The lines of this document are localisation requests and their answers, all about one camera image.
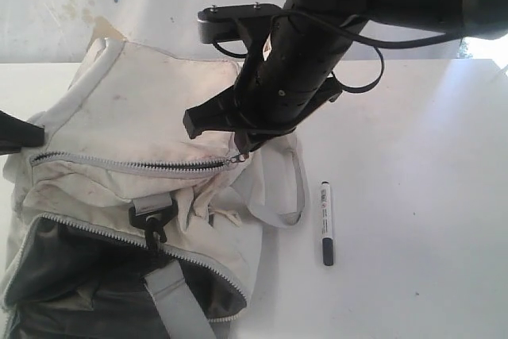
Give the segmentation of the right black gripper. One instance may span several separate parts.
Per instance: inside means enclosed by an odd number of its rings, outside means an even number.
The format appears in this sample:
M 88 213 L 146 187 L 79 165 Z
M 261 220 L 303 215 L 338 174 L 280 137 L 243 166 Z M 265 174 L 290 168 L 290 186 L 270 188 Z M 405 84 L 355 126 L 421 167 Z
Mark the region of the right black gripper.
M 239 153 L 255 152 L 261 135 L 287 134 L 327 101 L 323 84 L 352 42 L 335 31 L 342 20 L 302 11 L 252 13 L 235 20 L 248 49 L 233 88 L 185 110 L 190 139 L 235 132 Z

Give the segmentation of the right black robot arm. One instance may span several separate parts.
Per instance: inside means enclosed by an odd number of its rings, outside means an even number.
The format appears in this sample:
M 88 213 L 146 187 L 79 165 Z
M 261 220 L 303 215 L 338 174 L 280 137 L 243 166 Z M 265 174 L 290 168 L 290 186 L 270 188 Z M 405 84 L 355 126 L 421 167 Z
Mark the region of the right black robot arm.
M 313 112 L 350 87 L 334 68 L 353 43 L 381 53 L 507 31 L 507 0 L 286 0 L 283 6 L 212 6 L 199 12 L 201 41 L 221 49 L 240 41 L 247 51 L 235 83 L 188 109 L 190 138 L 232 132 L 237 148 L 254 152 L 292 133 Z

